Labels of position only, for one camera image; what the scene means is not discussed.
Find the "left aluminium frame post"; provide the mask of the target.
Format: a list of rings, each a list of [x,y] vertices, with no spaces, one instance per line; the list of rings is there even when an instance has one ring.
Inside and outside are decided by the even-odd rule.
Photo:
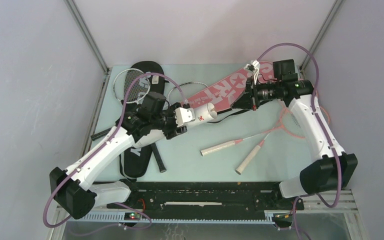
[[[78,26],[80,33],[82,34],[85,42],[87,43],[89,49],[91,50],[93,56],[98,62],[98,65],[100,69],[102,70],[102,77],[99,78],[99,88],[98,88],[98,94],[95,98],[95,103],[93,105],[93,114],[89,122],[88,129],[86,131],[85,140],[83,143],[83,147],[81,150],[82,154],[85,154],[91,147],[93,141],[91,139],[91,134],[94,133],[96,130],[96,126],[99,120],[99,114],[103,105],[103,100],[105,97],[105,93],[108,87],[108,81],[109,81],[109,74],[110,74],[110,68],[107,65],[89,27],[87,26],[87,23],[82,16],[82,13],[76,3],[75,0],[64,0],[64,3],[66,4],[70,14],[72,15],[72,18],[76,25]]]

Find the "black racket bag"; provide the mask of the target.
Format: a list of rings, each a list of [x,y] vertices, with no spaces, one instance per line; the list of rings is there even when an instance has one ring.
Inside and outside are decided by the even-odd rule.
[[[155,61],[140,61],[133,64],[131,67],[133,69],[138,69],[143,73],[164,73],[161,65]],[[137,82],[150,86],[149,90],[151,92],[164,93],[165,79],[163,77],[157,76],[155,80],[153,80],[151,76],[148,76],[147,79],[142,77]],[[155,157],[160,173],[167,171],[157,145],[153,143],[142,148],[131,147],[124,151],[123,155],[119,156],[121,175],[134,182],[137,178],[145,175],[151,157]]]

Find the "aluminium frame post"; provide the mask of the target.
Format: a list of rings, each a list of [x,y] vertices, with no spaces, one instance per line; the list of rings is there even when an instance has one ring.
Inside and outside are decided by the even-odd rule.
[[[346,2],[345,0],[335,0],[333,2],[333,5],[331,6],[329,12],[327,13],[319,31],[317,32],[309,50],[308,50],[313,56],[315,56],[320,44],[322,43],[323,39],[325,38],[330,26],[334,22],[336,16],[340,12],[340,10],[341,10],[341,8],[345,2]]]
[[[100,69],[102,70],[102,77],[99,78],[99,88],[98,88],[98,94],[95,98],[95,103],[93,105],[93,114],[89,122],[88,129],[86,131],[85,140],[83,143],[83,147],[81,150],[82,154],[85,154],[91,147],[93,141],[91,139],[91,134],[94,133],[96,130],[96,126],[99,120],[99,114],[103,105],[103,100],[105,97],[105,93],[108,87],[108,81],[109,81],[109,74],[110,74],[110,68],[107,65],[89,27],[87,26],[87,23],[82,16],[82,13],[76,3],[75,0],[64,0],[64,3],[66,4],[70,14],[72,15],[72,18],[76,25],[78,26],[80,33],[82,34],[85,42],[87,43],[89,49],[91,50],[93,56],[98,62],[98,65]]]

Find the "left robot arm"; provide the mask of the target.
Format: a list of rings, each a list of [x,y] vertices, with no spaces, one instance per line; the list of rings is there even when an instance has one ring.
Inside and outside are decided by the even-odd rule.
[[[187,124],[195,120],[194,110],[189,104],[178,102],[164,109],[165,103],[164,95],[148,93],[81,159],[65,169],[55,167],[49,174],[51,199],[76,220],[97,206],[113,202],[120,202],[125,208],[136,206],[138,194],[123,182],[95,185],[94,181],[124,151],[187,132]]]

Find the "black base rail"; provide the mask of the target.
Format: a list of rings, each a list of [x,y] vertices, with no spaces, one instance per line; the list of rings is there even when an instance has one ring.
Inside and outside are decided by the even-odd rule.
[[[277,182],[130,182],[125,205],[162,221],[264,221],[269,212],[304,210],[282,197]]]

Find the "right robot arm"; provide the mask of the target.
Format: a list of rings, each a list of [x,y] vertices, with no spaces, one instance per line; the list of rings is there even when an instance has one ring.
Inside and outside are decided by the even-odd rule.
[[[232,104],[233,109],[257,110],[260,105],[280,100],[292,113],[303,131],[310,149],[312,163],[300,171],[299,176],[281,181],[271,194],[271,204],[284,209],[292,197],[314,195],[346,187],[358,165],[353,153],[346,153],[335,139],[324,119],[315,90],[309,80],[300,80],[292,59],[273,63],[274,80],[259,83],[260,63],[245,65],[251,76],[245,89]]]

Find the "right aluminium frame post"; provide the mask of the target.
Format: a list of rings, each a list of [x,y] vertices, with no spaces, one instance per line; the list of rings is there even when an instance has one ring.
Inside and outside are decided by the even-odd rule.
[[[323,39],[325,38],[330,26],[334,22],[336,16],[340,12],[340,10],[341,10],[341,8],[345,2],[346,2],[345,0],[335,0],[333,2],[333,5],[331,6],[329,12],[327,13],[319,31],[317,32],[309,50],[308,50],[313,56],[315,56],[320,44],[322,43]]]

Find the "white racket under pink bag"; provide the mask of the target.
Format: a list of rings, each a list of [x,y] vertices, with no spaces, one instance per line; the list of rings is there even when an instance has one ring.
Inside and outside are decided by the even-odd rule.
[[[206,89],[209,85],[200,81],[189,81],[181,83],[180,88],[182,89],[183,94],[186,98],[192,97],[194,94],[198,93],[201,90]],[[178,88],[173,87],[170,89],[166,95],[166,99],[172,105],[175,102],[180,102],[183,98],[180,94]],[[101,132],[93,134],[90,138],[92,141],[98,140],[106,136],[110,132],[111,128],[105,129]]]

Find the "white shuttlecock tube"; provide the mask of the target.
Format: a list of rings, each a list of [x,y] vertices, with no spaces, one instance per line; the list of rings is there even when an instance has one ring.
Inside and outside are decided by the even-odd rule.
[[[188,128],[213,121],[218,117],[215,106],[210,102],[196,108],[190,108],[190,110],[194,119],[186,123]]]

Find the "pink sport racket bag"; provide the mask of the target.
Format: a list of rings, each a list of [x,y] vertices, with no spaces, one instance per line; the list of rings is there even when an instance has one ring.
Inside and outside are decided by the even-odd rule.
[[[240,97],[246,87],[247,79],[252,79],[256,71],[244,67],[226,76],[218,82],[194,93],[187,98],[192,108],[211,103],[218,113],[231,110],[233,102]]]

